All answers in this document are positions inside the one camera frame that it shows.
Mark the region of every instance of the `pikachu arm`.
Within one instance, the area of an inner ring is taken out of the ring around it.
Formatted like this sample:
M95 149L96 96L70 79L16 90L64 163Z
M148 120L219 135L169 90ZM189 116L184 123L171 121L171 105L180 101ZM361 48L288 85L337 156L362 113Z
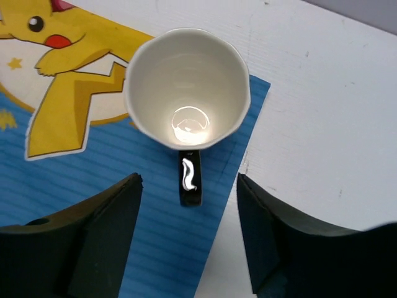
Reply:
M10 39L10 38L14 38L14 37L10 33L8 33L7 27L2 23L0 19L0 39Z
M83 38L68 47L52 49L42 56L35 67L38 73L45 76L76 70L110 52L109 49L98 48L96 45L88 38Z

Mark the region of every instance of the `black mug handle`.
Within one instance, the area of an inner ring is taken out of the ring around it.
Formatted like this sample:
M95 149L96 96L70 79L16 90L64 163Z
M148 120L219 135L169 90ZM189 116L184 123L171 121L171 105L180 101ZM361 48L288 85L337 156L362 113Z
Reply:
M181 205L184 207L201 206L203 191L200 152L198 150L180 151L178 159Z

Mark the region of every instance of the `mug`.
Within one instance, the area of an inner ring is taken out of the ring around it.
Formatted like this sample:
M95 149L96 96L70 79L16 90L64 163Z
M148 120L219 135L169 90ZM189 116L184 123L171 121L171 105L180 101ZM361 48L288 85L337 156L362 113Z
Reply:
M200 150L235 132L251 105L237 49L202 29L173 29L136 51L123 92L137 129L179 151L181 205L202 205Z

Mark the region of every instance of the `blue striped mat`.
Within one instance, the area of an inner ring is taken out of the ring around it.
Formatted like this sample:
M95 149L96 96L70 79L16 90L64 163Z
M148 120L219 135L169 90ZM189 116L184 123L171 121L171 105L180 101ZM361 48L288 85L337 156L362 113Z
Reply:
M131 119L91 127L82 153L25 161L31 113L0 93L0 225L67 208L137 172L145 188L120 297L193 297L269 87L251 76L244 124L202 152L203 206L193 209L179 205L176 152L133 129Z

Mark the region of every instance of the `mug rim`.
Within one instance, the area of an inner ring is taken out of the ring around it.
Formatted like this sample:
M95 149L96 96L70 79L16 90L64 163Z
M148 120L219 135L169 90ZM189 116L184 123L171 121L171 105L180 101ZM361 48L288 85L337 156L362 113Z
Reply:
M134 65L137 63L137 61L140 59L140 56L142 56L143 52L148 48L151 47L154 43L157 43L158 41L168 38L170 35L175 35L175 34L179 34L179 33L183 33L183 32L196 32L196 33L200 33L202 35L206 35L209 38L212 38L214 41L216 42L220 42L223 43L224 45L226 45L229 50L232 52L232 54L234 54L234 56L236 57L236 59L238 60L242 71L244 72L244 76L246 78L246 84L247 84L247 90L246 90L246 98L245 98L245 103L244 103L244 107L240 112L240 115L237 119L237 121L235 121L234 125L231 126L231 128L226 132L223 133L221 136L214 138L213 140L210 140L208 142L205 143L201 143L201 144L197 144L197 145L180 145L180 144L176 144L173 142L167 142L166 140L161 140L160 138L158 138L156 136L155 133L151 133L148 130L146 130L145 125L143 125L138 117L135 114L134 109L132 108L132 104L131 104L131 91L130 88L127 87L127 85L129 84L130 80L131 80L131 76L132 76L132 68L134 67ZM125 101L125 105L127 108L127 112L129 114L129 116L132 118L132 121L134 122L135 126L137 127L137 129L142 132L143 134L147 135L149 138L151 138L152 140L155 140L156 142L172 149L172 150L178 150L178 151L184 151L184 150L203 150L206 148L209 148L211 146L214 146L216 143L219 143L220 141L222 141L223 139L225 139L226 137L229 137L232 133L234 133L235 131L237 131L241 124L243 123L245 117L247 116L248 110L251 106L251 90L250 90L250 85L249 85L249 70L248 70L248 65L247 63L244 61L243 57L241 56L240 52L238 52L237 48L235 46L233 46L231 43L217 37L215 34L204 30L204 29L200 29L200 28L185 28L185 27L181 27L181 28L175 28L175 29L171 29L166 31L165 33L158 35L157 37L152 38L151 40L145 42L144 44L142 44L138 50L135 52L135 54L132 56L132 59L130 60L130 62L127 65L126 68L126 75L125 75L125 85L123 88L123 93L124 93L124 101Z

